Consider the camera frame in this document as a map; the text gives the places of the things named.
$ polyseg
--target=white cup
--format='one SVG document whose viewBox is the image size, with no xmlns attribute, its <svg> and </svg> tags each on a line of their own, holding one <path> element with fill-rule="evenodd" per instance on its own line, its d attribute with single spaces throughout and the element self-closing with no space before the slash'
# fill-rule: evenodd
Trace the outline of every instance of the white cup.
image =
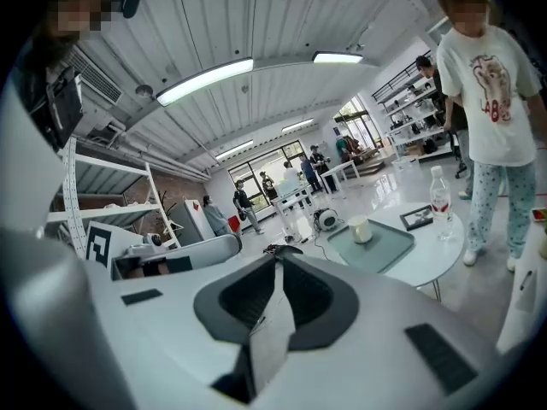
<svg viewBox="0 0 547 410">
<path fill-rule="evenodd" d="M 356 215 L 348 221 L 353 240 L 356 243 L 366 243 L 373 237 L 373 230 L 370 229 L 368 218 L 365 215 Z"/>
</svg>

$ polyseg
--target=white t-shirt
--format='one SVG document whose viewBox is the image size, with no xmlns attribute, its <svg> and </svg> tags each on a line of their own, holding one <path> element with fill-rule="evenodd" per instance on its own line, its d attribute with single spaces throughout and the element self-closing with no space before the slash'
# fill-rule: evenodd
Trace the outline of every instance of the white t-shirt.
<svg viewBox="0 0 547 410">
<path fill-rule="evenodd" d="M 298 170 L 294 167 L 289 167 L 283 172 L 283 178 L 292 184 L 297 185 L 299 182 Z"/>
<path fill-rule="evenodd" d="M 438 47 L 437 66 L 443 93 L 462 95 L 472 160 L 508 167 L 534 160 L 536 147 L 519 94 L 538 94 L 541 85 L 508 33 L 488 26 L 481 38 L 470 38 L 451 29 Z"/>
</svg>

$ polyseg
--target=bottle cap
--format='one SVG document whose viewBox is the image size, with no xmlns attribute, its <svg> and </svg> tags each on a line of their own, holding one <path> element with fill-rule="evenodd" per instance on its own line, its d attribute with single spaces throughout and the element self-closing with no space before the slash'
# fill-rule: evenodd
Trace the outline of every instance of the bottle cap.
<svg viewBox="0 0 547 410">
<path fill-rule="evenodd" d="M 431 167 L 431 175 L 434 178 L 439 178 L 439 177 L 443 176 L 443 168 L 441 166 Z"/>
</svg>

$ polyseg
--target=shoe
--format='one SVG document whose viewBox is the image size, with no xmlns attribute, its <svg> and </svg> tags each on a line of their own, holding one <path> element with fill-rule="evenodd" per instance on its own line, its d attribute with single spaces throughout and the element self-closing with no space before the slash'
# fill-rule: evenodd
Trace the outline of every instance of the shoe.
<svg viewBox="0 0 547 410">
<path fill-rule="evenodd" d="M 463 264 L 467 267 L 474 266 L 477 262 L 477 253 L 471 250 L 466 250 L 465 255 L 463 256 Z"/>
<path fill-rule="evenodd" d="M 469 195 L 466 191 L 460 191 L 458 193 L 458 196 L 460 197 L 460 199 L 462 199 L 463 201 L 469 201 L 471 200 L 471 195 Z"/>
<path fill-rule="evenodd" d="M 507 259 L 507 269 L 511 273 L 515 273 L 515 268 L 516 268 L 518 262 L 519 262 L 518 258 L 514 258 L 510 255 L 509 258 Z"/>
</svg>

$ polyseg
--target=ceiling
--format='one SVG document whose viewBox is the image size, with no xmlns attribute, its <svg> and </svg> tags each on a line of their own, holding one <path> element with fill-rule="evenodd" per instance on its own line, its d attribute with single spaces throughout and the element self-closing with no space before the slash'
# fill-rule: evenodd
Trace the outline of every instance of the ceiling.
<svg viewBox="0 0 547 410">
<path fill-rule="evenodd" d="M 81 41 L 123 91 L 109 113 L 127 134 L 203 170 L 211 155 L 268 141 L 283 126 L 332 117 L 377 72 L 385 50 L 428 17 L 421 0 L 142 0 Z M 313 64 L 317 50 L 354 51 L 363 64 Z M 205 69 L 252 56 L 255 70 L 160 107 L 154 94 Z"/>
</svg>

